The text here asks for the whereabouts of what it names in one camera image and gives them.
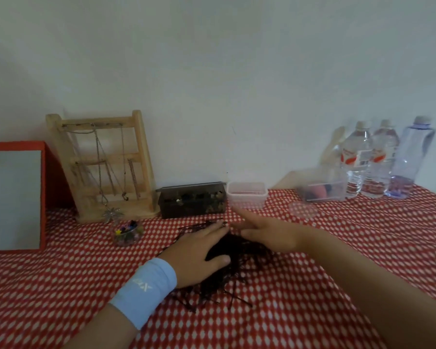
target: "light blue wristband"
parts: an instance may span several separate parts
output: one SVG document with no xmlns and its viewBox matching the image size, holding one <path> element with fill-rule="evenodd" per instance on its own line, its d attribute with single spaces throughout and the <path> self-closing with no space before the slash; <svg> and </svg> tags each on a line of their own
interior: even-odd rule
<svg viewBox="0 0 436 349">
<path fill-rule="evenodd" d="M 160 258 L 154 258 L 139 267 L 111 299 L 110 304 L 139 330 L 176 284 L 173 267 Z"/>
</svg>

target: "bottle cap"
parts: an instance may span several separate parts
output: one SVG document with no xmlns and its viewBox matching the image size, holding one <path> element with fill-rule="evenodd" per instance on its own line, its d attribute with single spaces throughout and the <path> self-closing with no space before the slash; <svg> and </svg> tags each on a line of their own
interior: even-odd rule
<svg viewBox="0 0 436 349">
<path fill-rule="evenodd" d="M 431 123 L 431 117 L 419 115 L 415 118 L 413 123 L 418 125 L 429 125 Z"/>
<path fill-rule="evenodd" d="M 391 120 L 381 120 L 381 127 L 394 127 Z"/>
<path fill-rule="evenodd" d="M 357 121 L 355 128 L 358 130 L 368 130 L 372 126 L 372 123 L 369 121 Z"/>
</svg>

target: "small glass jar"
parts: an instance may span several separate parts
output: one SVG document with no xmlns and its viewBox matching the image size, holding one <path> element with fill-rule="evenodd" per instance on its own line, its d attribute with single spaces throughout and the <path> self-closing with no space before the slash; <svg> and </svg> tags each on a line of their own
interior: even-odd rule
<svg viewBox="0 0 436 349">
<path fill-rule="evenodd" d="M 144 228 L 140 221 L 119 221 L 113 224 L 111 237 L 116 246 L 133 245 L 144 235 Z"/>
</svg>

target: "wristband logo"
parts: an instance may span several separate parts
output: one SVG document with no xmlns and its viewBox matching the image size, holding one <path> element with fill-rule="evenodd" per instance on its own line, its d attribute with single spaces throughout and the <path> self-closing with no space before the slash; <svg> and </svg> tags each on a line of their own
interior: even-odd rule
<svg viewBox="0 0 436 349">
<path fill-rule="evenodd" d="M 150 285 L 148 285 L 147 283 L 143 282 L 142 279 L 133 279 L 132 280 L 134 283 L 136 283 L 137 285 L 139 285 L 139 288 L 141 288 L 143 291 L 147 291 L 147 289 L 152 289 L 152 287 Z"/>
</svg>

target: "red polka dot tablecloth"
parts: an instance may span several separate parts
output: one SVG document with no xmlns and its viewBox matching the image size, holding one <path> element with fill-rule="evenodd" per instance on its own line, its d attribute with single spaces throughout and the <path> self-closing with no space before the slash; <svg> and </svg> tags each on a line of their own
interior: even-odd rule
<svg viewBox="0 0 436 349">
<path fill-rule="evenodd" d="M 270 191 L 265 216 L 300 222 L 288 212 L 291 190 Z M 436 195 L 415 187 L 406 200 L 358 196 L 316 205 L 304 221 L 325 229 L 436 299 Z M 178 228 L 224 215 L 144 221 L 145 235 L 120 248 L 104 224 L 79 225 L 74 211 L 48 215 L 47 248 L 0 254 L 0 348 L 59 348 L 104 307 L 139 264 L 171 244 Z M 304 254 L 278 255 L 236 284 L 242 301 L 220 294 L 196 313 L 168 297 L 132 348 L 384 348 L 368 319 Z"/>
</svg>

